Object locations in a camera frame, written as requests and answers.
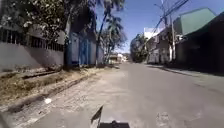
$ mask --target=asphalt road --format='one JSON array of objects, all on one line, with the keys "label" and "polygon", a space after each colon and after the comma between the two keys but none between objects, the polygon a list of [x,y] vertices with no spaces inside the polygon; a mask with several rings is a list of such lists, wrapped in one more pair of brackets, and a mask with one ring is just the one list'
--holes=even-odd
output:
[{"label": "asphalt road", "polygon": [[12,117],[35,120],[32,128],[84,128],[103,106],[101,128],[114,120],[122,128],[224,128],[224,79],[196,72],[122,64],[50,98]]},{"label": "asphalt road", "polygon": [[110,118],[138,128],[223,128],[224,79],[143,64],[121,66],[123,93],[105,106]]}]

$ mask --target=blue sky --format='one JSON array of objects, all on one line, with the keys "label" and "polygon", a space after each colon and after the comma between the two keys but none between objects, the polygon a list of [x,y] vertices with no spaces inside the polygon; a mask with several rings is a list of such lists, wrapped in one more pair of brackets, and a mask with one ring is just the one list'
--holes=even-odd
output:
[{"label": "blue sky", "polygon": [[[177,0],[164,1],[164,4],[172,5]],[[161,5],[161,0],[126,0],[124,11],[114,13],[114,15],[122,18],[122,25],[124,26],[124,31],[128,38],[125,47],[121,50],[117,50],[118,52],[129,52],[130,41],[138,33],[143,33],[144,27],[155,27],[162,15],[162,11],[154,4]],[[224,0],[189,0],[188,3],[175,12],[172,17],[175,19],[179,14],[203,7],[208,7],[216,14],[219,14],[224,11]],[[97,9],[97,27],[99,27],[102,22],[102,12],[102,8]]]}]

